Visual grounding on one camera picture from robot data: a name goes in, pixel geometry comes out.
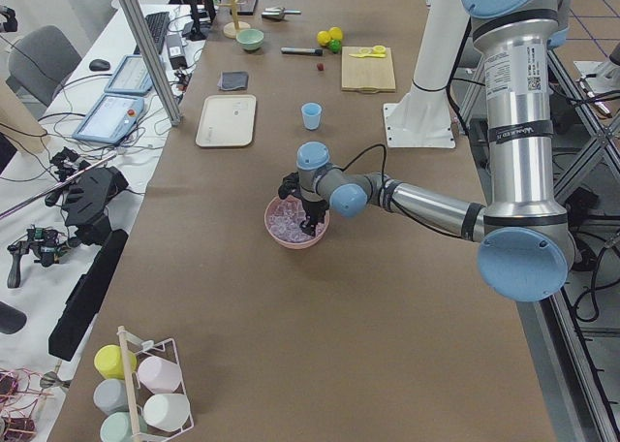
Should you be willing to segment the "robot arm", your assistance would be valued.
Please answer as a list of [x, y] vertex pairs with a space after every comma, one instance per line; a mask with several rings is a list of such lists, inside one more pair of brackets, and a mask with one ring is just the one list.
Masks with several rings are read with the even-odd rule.
[[387, 177], [347, 174], [327, 147], [307, 142], [278, 190], [301, 201], [308, 236], [329, 210], [345, 217], [376, 205], [448, 237], [479, 244], [484, 282], [512, 300], [559, 291], [574, 262], [566, 210], [553, 192], [547, 51], [565, 41], [571, 0], [461, 0], [481, 53], [492, 200], [468, 203]]

